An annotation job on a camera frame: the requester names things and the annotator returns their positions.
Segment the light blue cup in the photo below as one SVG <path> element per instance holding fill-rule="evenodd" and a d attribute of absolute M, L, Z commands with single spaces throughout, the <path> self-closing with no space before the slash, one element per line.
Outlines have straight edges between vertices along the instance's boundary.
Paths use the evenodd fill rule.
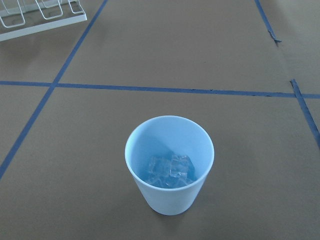
<path fill-rule="evenodd" d="M 145 182 L 152 157 L 186 155 L 195 168 L 195 181 L 178 188 L 156 187 Z M 214 165 L 215 150 L 208 133 L 197 123 L 175 115 L 151 118 L 141 123 L 127 139 L 125 162 L 148 205 L 173 216 L 185 212 L 195 201 Z"/>

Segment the clear ice cubes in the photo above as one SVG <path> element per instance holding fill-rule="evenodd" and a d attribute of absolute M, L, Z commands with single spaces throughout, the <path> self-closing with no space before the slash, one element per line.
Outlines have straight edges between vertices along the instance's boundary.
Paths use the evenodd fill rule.
<path fill-rule="evenodd" d="M 144 181 L 154 187 L 176 189 L 197 180 L 196 170 L 187 155 L 173 154 L 170 158 L 153 156 L 148 163 Z"/>

